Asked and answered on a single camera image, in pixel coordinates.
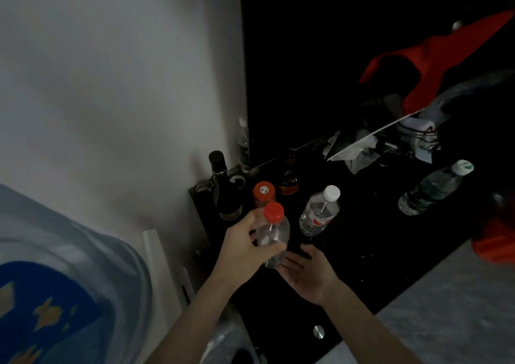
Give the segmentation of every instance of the red bottle cap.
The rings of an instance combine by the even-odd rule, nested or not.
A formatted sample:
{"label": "red bottle cap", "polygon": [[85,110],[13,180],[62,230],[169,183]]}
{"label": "red bottle cap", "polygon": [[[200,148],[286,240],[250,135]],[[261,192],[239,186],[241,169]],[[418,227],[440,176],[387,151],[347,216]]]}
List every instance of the red bottle cap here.
{"label": "red bottle cap", "polygon": [[254,186],[254,190],[252,191],[254,194],[254,198],[259,201],[270,201],[275,197],[275,187],[270,182],[261,181]]}
{"label": "red bottle cap", "polygon": [[270,224],[277,224],[284,218],[284,208],[281,204],[272,201],[265,205],[263,215]]}

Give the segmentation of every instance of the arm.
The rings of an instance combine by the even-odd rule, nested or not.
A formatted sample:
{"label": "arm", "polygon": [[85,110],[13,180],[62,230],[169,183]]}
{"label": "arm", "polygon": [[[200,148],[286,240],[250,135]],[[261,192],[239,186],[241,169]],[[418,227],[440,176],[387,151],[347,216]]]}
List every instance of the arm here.
{"label": "arm", "polygon": [[360,364],[419,364],[406,348],[338,279],[323,252],[302,245],[311,260],[288,252],[279,273],[304,299],[322,306]]}
{"label": "arm", "polygon": [[286,248],[283,243],[267,247],[252,244],[254,238],[249,236],[249,231],[262,214],[262,208],[251,211],[227,230],[213,273],[146,364],[200,362],[215,324],[235,290],[248,281],[263,262]]}

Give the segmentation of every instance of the concrete floor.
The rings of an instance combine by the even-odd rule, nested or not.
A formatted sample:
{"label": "concrete floor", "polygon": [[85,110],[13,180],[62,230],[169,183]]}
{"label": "concrete floor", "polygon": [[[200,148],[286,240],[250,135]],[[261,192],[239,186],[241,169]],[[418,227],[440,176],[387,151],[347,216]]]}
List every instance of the concrete floor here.
{"label": "concrete floor", "polygon": [[[513,364],[515,265],[486,263],[467,242],[377,316],[426,364]],[[206,364],[251,349],[242,323],[231,333]],[[317,364],[355,363],[342,342]]]}

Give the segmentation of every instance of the yellow star print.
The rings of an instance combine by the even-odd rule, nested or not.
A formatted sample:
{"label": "yellow star print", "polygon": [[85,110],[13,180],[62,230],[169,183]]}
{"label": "yellow star print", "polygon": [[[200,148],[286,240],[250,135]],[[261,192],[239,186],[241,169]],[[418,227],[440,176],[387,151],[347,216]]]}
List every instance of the yellow star print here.
{"label": "yellow star print", "polygon": [[54,326],[59,322],[63,309],[59,306],[50,306],[52,298],[49,297],[46,302],[34,310],[34,315],[39,315],[34,331],[37,332],[45,326]]}
{"label": "yellow star print", "polygon": [[29,350],[23,354],[17,353],[12,359],[10,359],[9,363],[7,364],[32,364],[43,351],[42,349],[39,349],[34,355],[32,355],[34,349],[35,345],[30,347]]}
{"label": "yellow star print", "polygon": [[14,308],[14,283],[0,288],[0,318]]}

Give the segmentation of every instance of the dark glass bottle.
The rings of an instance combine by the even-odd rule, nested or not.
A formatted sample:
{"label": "dark glass bottle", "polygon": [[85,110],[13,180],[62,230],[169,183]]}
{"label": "dark glass bottle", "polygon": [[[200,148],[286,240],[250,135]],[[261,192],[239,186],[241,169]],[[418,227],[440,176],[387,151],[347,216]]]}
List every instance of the dark glass bottle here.
{"label": "dark glass bottle", "polygon": [[229,182],[227,166],[223,153],[213,151],[209,154],[211,170],[215,177],[213,201],[220,217],[227,221],[236,220],[241,215],[241,198],[236,187]]}
{"label": "dark glass bottle", "polygon": [[300,175],[297,169],[296,153],[298,148],[290,148],[290,152],[284,162],[283,176],[279,184],[279,193],[294,194],[300,187]]}

